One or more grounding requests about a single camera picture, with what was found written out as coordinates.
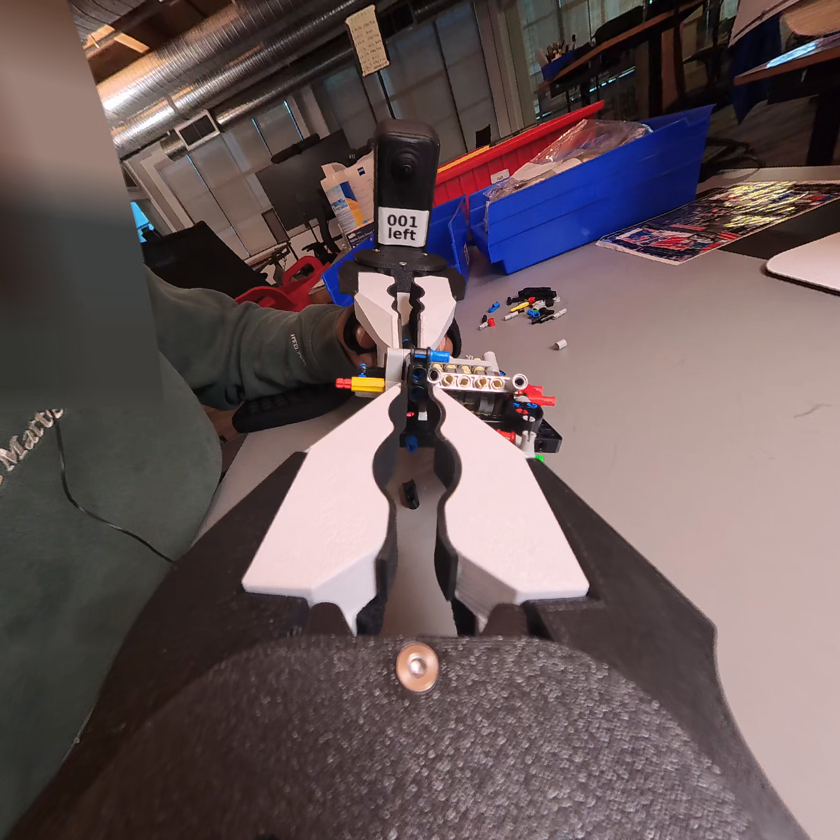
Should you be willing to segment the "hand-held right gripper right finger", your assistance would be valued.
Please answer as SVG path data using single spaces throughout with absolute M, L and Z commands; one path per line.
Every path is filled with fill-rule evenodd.
M 502 605 L 575 601 L 590 582 L 535 476 L 543 467 L 443 389 L 437 409 L 434 567 L 459 635 Z

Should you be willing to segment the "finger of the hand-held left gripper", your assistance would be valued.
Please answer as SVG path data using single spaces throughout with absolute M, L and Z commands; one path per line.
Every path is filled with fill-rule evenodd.
M 420 276 L 410 292 L 410 324 L 419 350 L 438 350 L 455 317 L 456 300 L 446 276 Z
M 385 361 L 389 350 L 403 346 L 402 317 L 398 311 L 396 280 L 381 272 L 361 270 L 353 297 L 354 314 L 374 340 L 378 361 Z

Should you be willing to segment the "multicoloured lego engine model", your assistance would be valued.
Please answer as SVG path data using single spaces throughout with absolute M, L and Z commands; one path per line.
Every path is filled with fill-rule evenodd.
M 357 396 L 369 397 L 379 396 L 393 385 L 405 385 L 404 364 L 410 351 L 389 350 L 385 367 L 362 365 L 359 374 L 340 377 L 334 384 Z M 417 445 L 417 439 L 406 437 L 403 430 L 400 446 L 408 452 L 434 446 L 430 405 L 435 391 L 452 397 L 529 457 L 543 459 L 559 451 L 562 437 L 544 418 L 543 411 L 554 406 L 556 398 L 545 395 L 541 386 L 530 384 L 525 374 L 504 374 L 492 352 L 483 358 L 458 359 L 448 352 L 431 350 L 430 360 L 427 374 L 429 434 L 425 445 Z

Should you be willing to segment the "small blue storage bin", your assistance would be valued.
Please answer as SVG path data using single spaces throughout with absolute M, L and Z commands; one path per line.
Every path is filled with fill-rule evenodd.
M 444 257 L 448 265 L 469 279 L 469 224 L 468 202 L 465 196 L 455 198 L 436 206 L 429 220 L 427 250 Z M 365 226 L 359 234 L 350 238 L 351 248 L 345 248 L 322 274 L 322 280 L 332 303 L 348 307 L 351 296 L 342 293 L 339 282 L 340 266 L 347 259 L 353 259 L 357 252 L 372 249 L 374 243 L 373 227 Z

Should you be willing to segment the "red plastic container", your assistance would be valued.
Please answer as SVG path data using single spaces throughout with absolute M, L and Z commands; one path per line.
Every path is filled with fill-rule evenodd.
M 252 302 L 261 308 L 300 312 L 312 305 L 310 292 L 322 281 L 327 268 L 330 263 L 324 265 L 314 256 L 304 256 L 283 273 L 279 285 L 253 287 L 235 300 L 239 305 Z

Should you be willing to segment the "black monitor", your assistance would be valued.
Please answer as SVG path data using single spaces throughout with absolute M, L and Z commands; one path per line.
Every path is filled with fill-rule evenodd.
M 271 163 L 256 173 L 286 231 L 318 219 L 329 210 L 321 187 L 322 167 L 347 164 L 351 147 L 342 129 L 320 138 L 317 134 L 273 156 Z

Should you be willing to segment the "paper note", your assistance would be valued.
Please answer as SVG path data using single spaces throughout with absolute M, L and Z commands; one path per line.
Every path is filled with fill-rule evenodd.
M 344 21 L 344 26 L 350 37 L 362 78 L 378 74 L 390 66 L 391 61 L 387 54 L 375 5 L 363 7 L 348 16 Z

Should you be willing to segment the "crumpled plastic bag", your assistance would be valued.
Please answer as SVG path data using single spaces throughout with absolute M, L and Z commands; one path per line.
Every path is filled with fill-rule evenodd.
M 614 151 L 653 132 L 645 122 L 585 119 L 489 189 L 489 203 Z

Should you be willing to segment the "large blue storage bin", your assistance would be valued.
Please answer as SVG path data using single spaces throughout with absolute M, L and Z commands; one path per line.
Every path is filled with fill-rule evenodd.
M 488 203 L 469 196 L 478 249 L 511 274 L 692 201 L 713 106 L 647 121 L 651 133 Z

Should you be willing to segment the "black office chair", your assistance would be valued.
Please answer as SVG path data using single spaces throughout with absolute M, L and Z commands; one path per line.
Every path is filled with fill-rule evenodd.
M 141 243 L 143 261 L 168 284 L 181 289 L 207 289 L 238 298 L 268 285 L 206 222 Z

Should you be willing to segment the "blue pen cup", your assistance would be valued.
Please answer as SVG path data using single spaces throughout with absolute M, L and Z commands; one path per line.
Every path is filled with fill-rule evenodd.
M 572 62 L 577 46 L 576 37 L 573 37 L 569 42 L 562 40 L 537 49 L 536 58 L 544 82 L 551 81 Z

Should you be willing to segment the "wooden standing desk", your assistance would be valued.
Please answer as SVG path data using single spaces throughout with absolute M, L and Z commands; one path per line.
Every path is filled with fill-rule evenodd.
M 688 102 L 683 24 L 707 2 L 643 2 L 601 26 L 593 41 L 580 46 L 575 58 L 555 78 L 542 82 L 536 92 L 540 106 L 573 88 L 581 102 L 599 99 L 601 77 L 637 47 L 647 49 L 647 109 L 656 117 L 684 107 Z

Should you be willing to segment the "printed instruction booklet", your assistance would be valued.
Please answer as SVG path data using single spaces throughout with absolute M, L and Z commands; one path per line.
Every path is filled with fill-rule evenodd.
M 706 191 L 673 211 L 599 239 L 599 247 L 680 265 L 835 203 L 839 182 L 759 181 Z

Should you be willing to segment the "black desk mat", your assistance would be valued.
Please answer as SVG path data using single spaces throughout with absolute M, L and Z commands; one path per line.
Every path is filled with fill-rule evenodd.
M 839 231 L 839 199 L 785 219 L 720 248 L 721 252 L 768 260 Z

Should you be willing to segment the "wooden side table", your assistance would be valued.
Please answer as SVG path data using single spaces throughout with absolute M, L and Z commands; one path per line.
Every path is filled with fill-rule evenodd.
M 816 38 L 745 71 L 733 85 L 760 81 L 770 82 L 769 102 L 816 97 L 806 165 L 830 165 L 839 132 L 839 34 Z

